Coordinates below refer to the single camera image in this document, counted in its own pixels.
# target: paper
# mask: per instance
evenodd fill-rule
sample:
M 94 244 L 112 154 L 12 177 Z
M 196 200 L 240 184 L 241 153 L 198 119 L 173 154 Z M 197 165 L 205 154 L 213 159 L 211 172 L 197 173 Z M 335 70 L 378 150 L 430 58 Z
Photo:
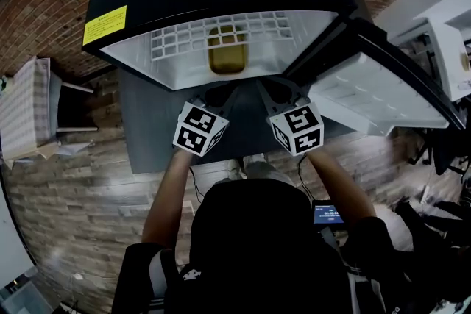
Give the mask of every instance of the paper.
M 123 29 L 126 22 L 126 8 L 127 6 L 125 5 L 87 22 L 83 34 L 83 44 L 86 45 L 105 35 Z

